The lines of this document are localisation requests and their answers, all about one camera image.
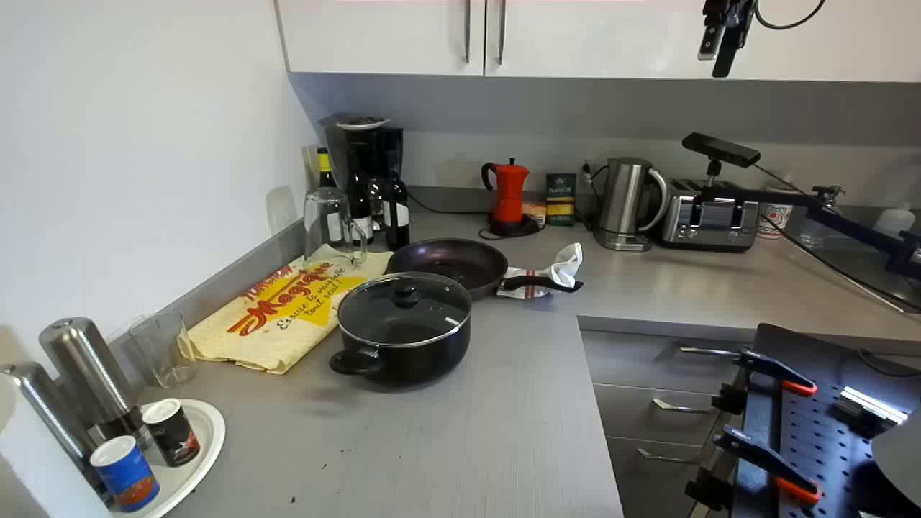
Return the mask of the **glass pot lid black knob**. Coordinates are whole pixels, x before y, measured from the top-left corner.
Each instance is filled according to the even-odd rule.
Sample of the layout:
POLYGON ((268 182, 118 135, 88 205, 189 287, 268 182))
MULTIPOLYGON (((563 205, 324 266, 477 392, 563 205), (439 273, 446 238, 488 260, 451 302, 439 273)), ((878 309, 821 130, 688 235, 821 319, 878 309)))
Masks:
POLYGON ((470 290, 439 273, 396 270, 353 287, 336 309, 340 332, 376 348, 413 348, 458 333, 470 290))

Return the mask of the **black cooking pot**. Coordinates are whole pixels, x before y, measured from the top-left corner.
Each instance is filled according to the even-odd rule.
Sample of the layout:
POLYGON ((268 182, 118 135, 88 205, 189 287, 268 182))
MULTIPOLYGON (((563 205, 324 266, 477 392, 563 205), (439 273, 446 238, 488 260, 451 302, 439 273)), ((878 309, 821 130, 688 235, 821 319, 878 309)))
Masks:
POLYGON ((327 359, 336 373, 357 373, 375 384, 418 386, 448 373, 470 348, 470 323, 444 339, 413 348, 376 348, 346 336, 341 348, 327 359))

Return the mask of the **tall steel grinder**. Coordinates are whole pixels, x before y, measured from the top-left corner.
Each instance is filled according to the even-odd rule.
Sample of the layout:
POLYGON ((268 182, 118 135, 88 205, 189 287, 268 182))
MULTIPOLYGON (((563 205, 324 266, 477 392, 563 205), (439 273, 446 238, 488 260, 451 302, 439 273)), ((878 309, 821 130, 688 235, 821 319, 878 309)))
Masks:
POLYGON ((104 437, 141 428, 130 384, 88 316, 64 316, 45 326, 39 346, 88 425, 98 425, 104 437))

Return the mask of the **stainless steel electric kettle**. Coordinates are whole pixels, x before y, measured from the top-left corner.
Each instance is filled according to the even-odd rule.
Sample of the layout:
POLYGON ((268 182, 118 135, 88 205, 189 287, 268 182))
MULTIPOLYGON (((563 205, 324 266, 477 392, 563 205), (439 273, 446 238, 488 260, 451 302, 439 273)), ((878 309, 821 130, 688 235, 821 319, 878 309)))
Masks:
POLYGON ((668 179, 645 158, 609 158, 586 172, 589 228, 600 247, 641 253, 648 231, 668 212, 668 179))

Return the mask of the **blue spice jar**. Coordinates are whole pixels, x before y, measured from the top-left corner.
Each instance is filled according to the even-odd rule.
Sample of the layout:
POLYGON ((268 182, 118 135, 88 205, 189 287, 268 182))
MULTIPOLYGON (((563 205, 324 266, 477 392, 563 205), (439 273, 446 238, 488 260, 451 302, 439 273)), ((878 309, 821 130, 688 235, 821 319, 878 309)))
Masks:
POLYGON ((104 440, 88 467, 101 476, 121 512, 136 512, 157 494, 157 481, 131 435, 104 440))

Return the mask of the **silver toaster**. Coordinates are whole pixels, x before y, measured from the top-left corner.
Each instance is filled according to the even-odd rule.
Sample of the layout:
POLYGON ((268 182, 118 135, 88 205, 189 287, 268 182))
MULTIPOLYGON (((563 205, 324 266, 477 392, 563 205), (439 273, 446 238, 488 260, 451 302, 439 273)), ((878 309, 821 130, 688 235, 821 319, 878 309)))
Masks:
POLYGON ((703 195, 698 179, 671 182, 671 207, 658 221, 658 241, 685 251, 734 251, 753 244, 759 205, 730 195, 703 195))

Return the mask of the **dark wine bottle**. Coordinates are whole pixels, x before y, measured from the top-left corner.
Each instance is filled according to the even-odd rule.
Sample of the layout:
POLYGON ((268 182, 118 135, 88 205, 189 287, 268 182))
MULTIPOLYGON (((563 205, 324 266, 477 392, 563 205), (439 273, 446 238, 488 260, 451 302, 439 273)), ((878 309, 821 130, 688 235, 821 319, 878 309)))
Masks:
POLYGON ((389 175, 386 188, 386 244, 389 251, 409 244, 409 195, 396 172, 389 175))

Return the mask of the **yellow cloth with red print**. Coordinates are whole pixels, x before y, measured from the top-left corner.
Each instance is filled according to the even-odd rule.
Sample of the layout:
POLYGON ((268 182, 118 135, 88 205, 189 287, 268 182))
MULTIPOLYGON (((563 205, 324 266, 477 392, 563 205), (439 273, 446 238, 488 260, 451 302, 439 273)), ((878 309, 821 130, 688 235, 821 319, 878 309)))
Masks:
POLYGON ((288 373, 336 329, 341 296, 376 280, 386 263, 389 253, 346 253, 321 244, 182 332, 177 352, 192 363, 288 373))

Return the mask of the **blue perforated metal plate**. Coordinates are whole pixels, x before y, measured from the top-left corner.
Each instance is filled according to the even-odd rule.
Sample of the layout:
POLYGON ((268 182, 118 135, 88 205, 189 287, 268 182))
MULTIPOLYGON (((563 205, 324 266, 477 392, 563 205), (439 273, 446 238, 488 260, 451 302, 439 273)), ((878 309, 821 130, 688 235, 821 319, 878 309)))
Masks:
POLYGON ((813 507, 789 500, 763 468, 739 461, 730 518, 917 518, 917 503, 878 467, 872 440, 894 428, 890 409, 917 409, 921 371, 776 326, 756 329, 753 352, 812 378, 818 395, 798 396, 753 373, 739 431, 780 451, 822 497, 813 507))

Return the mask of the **black spice jar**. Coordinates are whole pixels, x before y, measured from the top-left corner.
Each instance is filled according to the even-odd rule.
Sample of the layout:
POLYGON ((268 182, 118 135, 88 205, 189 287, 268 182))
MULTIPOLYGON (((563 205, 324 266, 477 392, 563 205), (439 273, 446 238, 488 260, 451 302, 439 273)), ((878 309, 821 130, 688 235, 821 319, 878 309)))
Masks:
POLYGON ((199 454, 199 437, 176 396, 147 404, 141 420, 166 467, 183 467, 199 454))

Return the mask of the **black orange clamp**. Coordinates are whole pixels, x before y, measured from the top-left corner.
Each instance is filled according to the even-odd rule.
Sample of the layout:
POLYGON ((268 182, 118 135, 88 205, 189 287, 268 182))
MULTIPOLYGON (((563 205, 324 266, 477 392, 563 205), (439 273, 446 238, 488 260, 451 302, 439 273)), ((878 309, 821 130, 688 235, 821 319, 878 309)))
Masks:
POLYGON ((718 395, 710 399, 710 405, 718 411, 727 411, 727 414, 744 411, 753 373, 773 381, 783 392, 798 396, 818 395, 818 384, 783 359, 766 356, 750 348, 727 352, 727 359, 736 365, 736 378, 730 384, 721 384, 718 395))
POLYGON ((714 437, 710 463, 697 468, 697 476, 685 483, 685 494, 698 507, 727 509, 734 503, 734 483, 727 476, 739 461, 763 468, 770 486, 789 500, 813 507, 822 497, 821 486, 798 471, 780 451, 739 428, 721 428, 714 437))

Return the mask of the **black coffee machine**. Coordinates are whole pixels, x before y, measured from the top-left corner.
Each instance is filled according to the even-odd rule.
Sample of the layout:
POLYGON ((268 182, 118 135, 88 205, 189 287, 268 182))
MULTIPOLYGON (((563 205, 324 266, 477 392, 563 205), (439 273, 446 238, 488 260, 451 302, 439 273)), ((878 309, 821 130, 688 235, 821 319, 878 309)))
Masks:
POLYGON ((349 189, 364 192, 375 221, 382 220, 382 189, 402 172, 402 130, 380 114, 336 114, 327 125, 349 172, 349 189))

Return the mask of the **small green box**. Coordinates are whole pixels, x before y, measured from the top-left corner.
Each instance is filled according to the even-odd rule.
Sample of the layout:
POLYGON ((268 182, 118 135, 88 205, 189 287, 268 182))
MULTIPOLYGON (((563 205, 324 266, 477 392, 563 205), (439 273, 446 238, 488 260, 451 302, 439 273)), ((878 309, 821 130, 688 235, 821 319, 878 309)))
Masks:
POLYGON ((573 172, 546 172, 543 175, 543 207, 550 224, 576 221, 576 175, 573 172))

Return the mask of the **lower black orange clamp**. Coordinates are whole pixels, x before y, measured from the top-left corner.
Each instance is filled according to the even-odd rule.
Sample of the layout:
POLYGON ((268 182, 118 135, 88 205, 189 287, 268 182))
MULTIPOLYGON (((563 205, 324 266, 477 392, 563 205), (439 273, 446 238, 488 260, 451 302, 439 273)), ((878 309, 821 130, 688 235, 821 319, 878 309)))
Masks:
POLYGON ((780 451, 739 428, 721 428, 714 437, 710 463, 697 468, 697 476, 685 483, 685 494, 698 507, 727 509, 734 503, 734 483, 727 476, 739 461, 763 468, 770 486, 789 500, 813 507, 822 497, 821 486, 798 471, 780 451))

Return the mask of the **upper black orange clamp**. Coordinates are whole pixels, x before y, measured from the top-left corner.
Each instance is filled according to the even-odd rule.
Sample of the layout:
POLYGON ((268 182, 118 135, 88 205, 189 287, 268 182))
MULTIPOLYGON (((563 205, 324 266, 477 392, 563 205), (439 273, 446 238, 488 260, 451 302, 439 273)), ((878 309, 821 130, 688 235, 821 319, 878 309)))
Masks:
POLYGON ((783 359, 766 356, 750 348, 727 352, 727 359, 736 365, 736 378, 730 384, 721 384, 718 395, 710 399, 710 405, 718 411, 727 411, 727 414, 744 411, 753 373, 773 381, 783 392, 798 396, 818 395, 818 384, 783 359))

